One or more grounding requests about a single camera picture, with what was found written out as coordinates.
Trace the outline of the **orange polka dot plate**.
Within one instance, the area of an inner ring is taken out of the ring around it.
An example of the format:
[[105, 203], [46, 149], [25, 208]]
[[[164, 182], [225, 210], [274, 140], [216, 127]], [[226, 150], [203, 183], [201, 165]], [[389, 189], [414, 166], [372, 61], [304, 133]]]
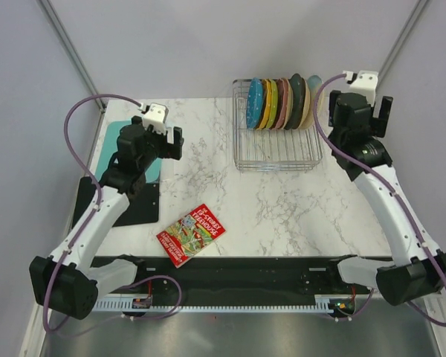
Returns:
[[270, 79], [264, 79], [263, 81], [265, 88], [265, 99], [263, 100], [262, 112], [260, 115], [260, 120], [257, 125], [257, 129], [264, 129], [267, 126], [271, 105], [272, 105], [272, 85]]

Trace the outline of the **teal cutting board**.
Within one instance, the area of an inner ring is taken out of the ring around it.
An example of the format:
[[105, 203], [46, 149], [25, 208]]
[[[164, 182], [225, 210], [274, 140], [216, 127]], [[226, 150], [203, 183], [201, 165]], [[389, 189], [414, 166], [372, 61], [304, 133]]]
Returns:
[[[130, 120], [114, 121], [107, 126], [106, 134], [103, 140], [103, 146], [99, 159], [97, 161], [97, 169], [95, 177], [99, 181], [101, 180], [104, 172], [106, 171], [111, 156], [117, 151], [117, 137], [120, 134], [120, 130], [129, 125]], [[157, 158], [151, 166], [146, 170], [146, 182], [147, 183], [159, 183], [161, 180], [161, 162], [160, 158]]]

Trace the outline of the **cream and blue plate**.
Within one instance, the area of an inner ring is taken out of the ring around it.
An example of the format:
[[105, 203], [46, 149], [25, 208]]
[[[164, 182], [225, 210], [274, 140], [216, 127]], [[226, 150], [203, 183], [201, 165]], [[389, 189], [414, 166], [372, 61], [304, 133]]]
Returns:
[[323, 80], [320, 76], [314, 74], [306, 79], [306, 84], [306, 99], [298, 129], [307, 129], [314, 124], [314, 99], [323, 84]]

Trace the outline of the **wire dish rack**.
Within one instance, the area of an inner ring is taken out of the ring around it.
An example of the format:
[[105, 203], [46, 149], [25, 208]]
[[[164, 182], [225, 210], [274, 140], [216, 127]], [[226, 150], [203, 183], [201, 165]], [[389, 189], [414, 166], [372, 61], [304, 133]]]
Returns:
[[237, 79], [233, 87], [233, 159], [240, 171], [310, 170], [323, 158], [314, 127], [305, 130], [249, 129], [247, 96], [251, 81]]

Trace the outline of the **red children's book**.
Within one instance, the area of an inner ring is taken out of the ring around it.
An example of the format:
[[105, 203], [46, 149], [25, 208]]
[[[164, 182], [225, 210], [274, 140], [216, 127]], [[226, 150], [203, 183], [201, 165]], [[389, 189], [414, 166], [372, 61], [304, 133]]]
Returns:
[[226, 232], [206, 204], [192, 211], [157, 234], [157, 239], [176, 268], [180, 268]]

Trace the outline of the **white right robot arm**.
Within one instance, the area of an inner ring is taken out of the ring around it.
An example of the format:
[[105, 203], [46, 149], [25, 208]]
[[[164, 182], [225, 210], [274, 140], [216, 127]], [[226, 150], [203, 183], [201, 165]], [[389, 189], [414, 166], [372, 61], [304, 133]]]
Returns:
[[446, 277], [446, 252], [429, 234], [419, 241], [397, 198], [403, 196], [392, 159], [379, 141], [384, 136], [392, 105], [384, 97], [379, 118], [356, 93], [334, 90], [329, 97], [332, 155], [370, 204], [389, 243], [390, 261], [345, 256], [326, 273], [327, 287], [344, 292], [352, 284], [376, 288], [392, 306], [439, 292], [444, 284], [428, 259], [432, 254]]

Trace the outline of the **green polka dot plate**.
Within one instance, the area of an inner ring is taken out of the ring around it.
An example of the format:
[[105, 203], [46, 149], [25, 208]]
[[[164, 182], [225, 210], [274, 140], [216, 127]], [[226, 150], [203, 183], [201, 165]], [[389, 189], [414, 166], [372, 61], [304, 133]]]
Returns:
[[270, 83], [271, 86], [271, 107], [270, 107], [268, 122], [265, 128], [271, 129], [276, 120], [279, 92], [277, 88], [277, 82], [275, 80], [268, 79], [268, 82]]

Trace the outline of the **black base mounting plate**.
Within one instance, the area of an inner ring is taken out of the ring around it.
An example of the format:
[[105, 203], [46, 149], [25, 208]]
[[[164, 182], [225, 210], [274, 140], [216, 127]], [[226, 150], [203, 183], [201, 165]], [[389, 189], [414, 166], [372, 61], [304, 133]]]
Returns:
[[145, 257], [134, 288], [158, 303], [309, 303], [318, 295], [361, 297], [367, 287], [347, 284], [329, 271], [326, 257], [200, 257], [176, 268], [164, 257]]

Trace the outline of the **black mat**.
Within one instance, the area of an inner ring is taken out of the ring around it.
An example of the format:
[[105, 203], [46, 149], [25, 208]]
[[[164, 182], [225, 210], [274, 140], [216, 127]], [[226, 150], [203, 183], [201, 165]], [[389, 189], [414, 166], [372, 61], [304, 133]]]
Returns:
[[[88, 207], [95, 193], [95, 186], [89, 177], [80, 179], [77, 200], [74, 207], [71, 227], [73, 228]], [[113, 227], [124, 227], [154, 223], [159, 220], [160, 184], [147, 183], [139, 195], [131, 202], [127, 210], [113, 224]]]

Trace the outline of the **dark teal plate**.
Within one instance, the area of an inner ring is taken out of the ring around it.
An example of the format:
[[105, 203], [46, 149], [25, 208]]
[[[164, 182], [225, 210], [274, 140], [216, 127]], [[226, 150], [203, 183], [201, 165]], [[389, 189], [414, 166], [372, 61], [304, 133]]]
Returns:
[[306, 104], [306, 95], [308, 89], [306, 81], [300, 74], [295, 73], [289, 79], [289, 84], [292, 89], [292, 110], [287, 123], [284, 126], [285, 130], [297, 129], [303, 120], [303, 113]]

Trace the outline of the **blue polka dot plate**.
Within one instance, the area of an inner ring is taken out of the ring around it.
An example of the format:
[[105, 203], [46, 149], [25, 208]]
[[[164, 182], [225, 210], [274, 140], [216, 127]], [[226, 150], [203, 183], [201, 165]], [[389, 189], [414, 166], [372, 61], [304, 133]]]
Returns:
[[263, 104], [263, 93], [262, 81], [254, 77], [248, 89], [246, 103], [246, 127], [248, 129], [255, 129], [259, 123]]

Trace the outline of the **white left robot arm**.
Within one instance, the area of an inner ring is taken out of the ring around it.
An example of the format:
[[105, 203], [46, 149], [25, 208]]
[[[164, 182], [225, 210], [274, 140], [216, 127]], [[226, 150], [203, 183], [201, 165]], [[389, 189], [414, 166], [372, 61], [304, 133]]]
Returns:
[[35, 257], [30, 264], [33, 293], [43, 309], [82, 320], [107, 294], [123, 286], [131, 292], [147, 287], [148, 274], [135, 258], [122, 255], [98, 268], [91, 264], [110, 229], [141, 194], [148, 168], [158, 158], [180, 160], [183, 144], [180, 127], [168, 132], [140, 116], [121, 128], [117, 149], [83, 215], [48, 257]]

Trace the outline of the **pink polka dot plate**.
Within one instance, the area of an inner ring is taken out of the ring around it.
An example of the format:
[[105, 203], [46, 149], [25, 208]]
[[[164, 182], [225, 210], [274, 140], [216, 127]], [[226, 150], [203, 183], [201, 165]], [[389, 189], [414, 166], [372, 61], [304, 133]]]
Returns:
[[278, 104], [273, 129], [283, 129], [288, 115], [289, 81], [287, 78], [277, 80]]

